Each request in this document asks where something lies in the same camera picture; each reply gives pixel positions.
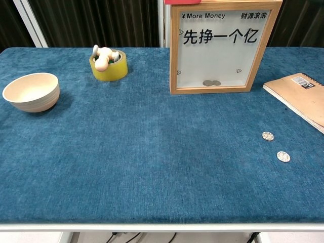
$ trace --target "table edge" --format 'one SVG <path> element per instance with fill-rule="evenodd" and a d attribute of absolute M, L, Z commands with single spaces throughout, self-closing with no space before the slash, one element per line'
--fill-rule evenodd
<path fill-rule="evenodd" d="M 0 224 L 11 231 L 113 231 L 113 232 L 324 232 L 324 223 L 224 223 L 224 224 Z"/>

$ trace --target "coin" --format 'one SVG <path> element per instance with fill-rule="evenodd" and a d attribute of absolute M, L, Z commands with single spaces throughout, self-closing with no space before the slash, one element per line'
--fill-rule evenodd
<path fill-rule="evenodd" d="M 279 151 L 277 153 L 277 158 L 282 161 L 282 162 L 289 162 L 290 161 L 290 156 L 286 152 Z"/>
<path fill-rule="evenodd" d="M 221 82 L 219 82 L 218 80 L 214 80 L 213 81 L 213 85 L 220 86 L 221 85 Z"/>
<path fill-rule="evenodd" d="M 271 132 L 263 132 L 262 137 L 267 141 L 272 141 L 274 139 L 274 135 Z"/>
<path fill-rule="evenodd" d="M 212 86 L 213 82 L 210 81 L 210 80 L 205 80 L 202 84 L 205 85 L 205 86 Z"/>

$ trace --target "wooden frame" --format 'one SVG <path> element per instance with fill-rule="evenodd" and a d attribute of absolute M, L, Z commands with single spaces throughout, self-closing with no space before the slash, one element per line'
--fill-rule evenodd
<path fill-rule="evenodd" d="M 202 0 L 198 5 L 172 5 L 171 6 L 171 46 L 170 46 L 170 91 L 171 94 L 198 94 L 198 93 L 226 93 L 226 92 L 248 92 L 251 90 L 254 78 L 259 69 L 261 59 L 270 38 L 274 23 L 278 16 L 282 0 Z M 226 87 L 199 87 L 178 88 L 178 45 L 180 13 L 183 11 L 229 11 L 229 10 L 269 10 L 270 15 L 263 30 L 257 53 L 254 57 L 252 67 L 245 86 Z"/>

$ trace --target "notebook label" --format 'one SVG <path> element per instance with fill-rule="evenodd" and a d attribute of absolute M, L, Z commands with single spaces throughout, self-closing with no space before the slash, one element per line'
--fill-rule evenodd
<path fill-rule="evenodd" d="M 304 79 L 301 76 L 294 77 L 291 80 L 305 89 L 310 89 L 310 88 L 315 87 L 314 84 L 311 84 L 309 81 L 307 81 L 306 79 Z"/>

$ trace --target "black cable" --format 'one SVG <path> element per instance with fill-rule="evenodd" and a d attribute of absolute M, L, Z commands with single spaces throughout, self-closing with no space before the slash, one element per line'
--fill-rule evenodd
<path fill-rule="evenodd" d="M 171 243 L 174 240 L 174 238 L 176 237 L 176 235 L 177 235 L 177 233 L 174 233 L 173 237 L 171 238 L 171 240 L 168 243 Z"/>
<path fill-rule="evenodd" d="M 247 243 L 252 243 L 252 241 L 254 241 L 255 237 L 257 237 L 258 234 L 260 234 L 260 232 L 254 232 Z"/>
<path fill-rule="evenodd" d="M 116 232 L 111 233 L 111 237 L 109 238 L 109 240 L 107 240 L 106 243 L 110 242 L 110 240 L 113 238 L 114 235 L 117 235 L 117 233 Z"/>
<path fill-rule="evenodd" d="M 136 237 L 138 237 L 140 235 L 141 232 L 139 232 L 137 235 L 135 235 L 133 238 L 129 239 L 128 241 L 126 241 L 125 243 L 131 242 L 133 239 L 135 239 Z"/>

